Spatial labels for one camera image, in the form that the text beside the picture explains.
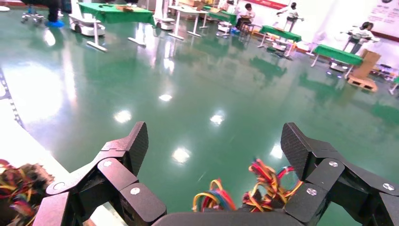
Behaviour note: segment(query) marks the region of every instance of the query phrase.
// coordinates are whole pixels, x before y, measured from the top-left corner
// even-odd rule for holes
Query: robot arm
[[[80,226],[105,202],[129,226],[315,226],[331,202],[362,225],[399,225],[399,185],[351,164],[294,123],[283,126],[281,149],[304,183],[284,209],[272,212],[166,215],[165,205],[136,177],[147,149],[147,127],[138,122],[129,136],[107,142],[91,163],[49,185],[33,226]]]

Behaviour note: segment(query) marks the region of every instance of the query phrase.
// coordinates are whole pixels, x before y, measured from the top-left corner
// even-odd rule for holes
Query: white shirt
[[[252,10],[251,10],[251,11],[248,11],[248,10],[247,10],[247,12],[246,12],[245,15],[249,17],[249,20],[250,20],[251,22],[254,21],[254,17],[255,17],[255,12],[254,12],[254,11],[252,11]]]
[[[363,44],[365,42],[368,42],[368,40],[366,40],[365,38],[374,38],[374,35],[371,33],[371,31],[367,30],[367,29],[359,29],[359,28],[355,28],[355,29],[351,29],[349,30],[353,36],[359,36],[360,37],[360,41],[359,44]]]
[[[282,13],[285,17],[299,17],[298,11],[296,9],[292,9],[291,6],[284,7],[278,11],[279,13]]]

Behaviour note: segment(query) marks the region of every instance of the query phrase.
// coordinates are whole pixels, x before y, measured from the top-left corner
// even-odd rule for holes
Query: table leg
[[[263,43],[264,43],[264,39],[265,39],[265,38],[266,38],[266,32],[263,34],[262,42],[261,42],[261,44],[258,46],[258,48],[264,47]]]
[[[352,69],[353,69],[353,65],[349,68],[348,72],[345,74],[345,79],[348,78],[348,75],[349,75],[349,73],[351,73]]]
[[[294,47],[294,44],[291,43],[291,47],[289,48],[287,54],[285,54],[286,57],[288,57],[291,54],[291,51],[292,51],[293,47]]]
[[[344,48],[343,48],[342,51],[345,51],[346,47],[348,47],[348,45],[349,45],[349,40],[351,40],[351,38],[348,39],[348,41],[346,42],[346,44],[345,44],[345,46],[344,46]]]
[[[92,46],[92,47],[94,47],[94,48],[96,48],[96,49],[99,49],[99,50],[101,50],[101,51],[106,52],[107,49],[104,48],[104,47],[102,47],[102,46],[100,46],[100,45],[98,44],[98,32],[97,32],[98,26],[97,26],[97,19],[96,19],[95,16],[93,17],[93,19],[94,19],[94,42],[88,41],[87,44],[90,45],[90,46]]]
[[[398,87],[398,85],[399,83],[396,83],[391,89],[388,90],[391,95],[394,95],[394,92],[396,90],[396,87]]]
[[[207,26],[205,26],[205,23],[207,22],[207,14],[205,14],[205,17],[204,17],[204,23],[202,24],[202,27],[199,27],[200,29],[203,29],[203,28],[208,28]]]
[[[200,34],[197,34],[197,33],[196,33],[196,31],[197,31],[197,24],[198,24],[198,18],[199,18],[199,17],[200,17],[200,15],[197,14],[197,16],[195,17],[194,29],[192,30],[192,32],[187,32],[187,33],[192,34],[192,35],[195,35],[195,36],[198,36],[198,37],[201,37]]]
[[[173,30],[173,33],[168,33],[168,35],[175,37],[177,39],[180,39],[180,40],[184,40],[184,38],[182,36],[179,36],[177,34],[177,31],[179,30],[179,22],[180,22],[180,11],[177,11],[177,19],[176,19],[175,29]]]
[[[135,43],[139,44],[140,46],[145,47],[146,46],[146,44],[145,44],[145,26],[143,24],[141,26],[143,28],[143,41],[140,41],[138,39],[131,38],[131,37],[129,37],[128,40],[135,42]]]
[[[314,49],[316,48],[316,44],[315,43],[312,43],[312,49],[309,51],[309,52],[306,52],[306,54],[308,54],[308,55],[310,55],[310,56],[314,56],[314,54],[313,54],[313,51],[314,51]]]
[[[319,58],[319,55],[316,55],[316,58],[314,58],[313,64],[311,65],[311,67],[313,67],[316,64],[317,59]]]

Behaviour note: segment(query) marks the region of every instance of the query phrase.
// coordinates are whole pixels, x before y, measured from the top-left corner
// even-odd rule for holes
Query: bundle of wires
[[[257,183],[251,191],[244,194],[242,208],[250,212],[264,212],[283,208],[302,185],[302,181],[300,180],[297,180],[290,189],[285,189],[280,184],[285,175],[294,171],[294,168],[291,166],[283,167],[276,173],[274,169],[266,166],[262,160],[255,159],[252,165],[249,166],[249,171],[256,175]],[[261,195],[259,187],[264,188],[264,195]],[[220,179],[213,180],[207,192],[196,195],[192,205],[194,212],[203,212],[206,209],[236,210],[231,197],[223,190]]]
[[[203,212],[205,209],[236,210],[230,195],[223,190],[220,179],[211,181],[208,191],[199,193],[194,197],[192,210]]]
[[[294,171],[292,166],[283,167],[278,173],[273,168],[266,166],[262,160],[255,159],[249,166],[249,171],[253,172],[257,178],[257,184],[252,191],[244,194],[243,204],[251,206],[251,212],[270,211],[275,208],[283,208],[289,198],[302,185],[302,181],[298,180],[295,185],[286,190],[280,183],[281,179],[289,172]],[[256,196],[259,193],[258,187],[265,189],[263,197]]]
[[[30,178],[21,168],[14,168],[7,161],[0,160],[0,201],[7,202],[17,212],[17,225],[32,224],[38,205],[32,205],[37,197],[37,180]]]

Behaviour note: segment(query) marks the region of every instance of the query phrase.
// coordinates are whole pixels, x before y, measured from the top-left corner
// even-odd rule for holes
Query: green floor
[[[193,196],[215,178],[239,204],[255,184],[248,172],[254,157],[276,169],[287,165],[279,141],[283,124],[293,121],[354,164],[399,183],[399,102],[384,85],[363,92],[327,76],[327,65],[310,68],[307,56],[279,59],[254,39],[217,38],[214,26],[202,38],[181,32],[185,41],[147,26],[142,48],[127,40],[133,24],[111,24],[103,53],[68,27],[21,24],[21,13],[0,14],[0,64],[28,132],[69,171],[145,121],[150,148],[139,178],[168,212],[190,211]],[[173,98],[164,102],[164,94]],[[117,122],[121,111],[131,119]],[[211,122],[213,115],[224,121]],[[319,225],[356,224],[331,205]]]

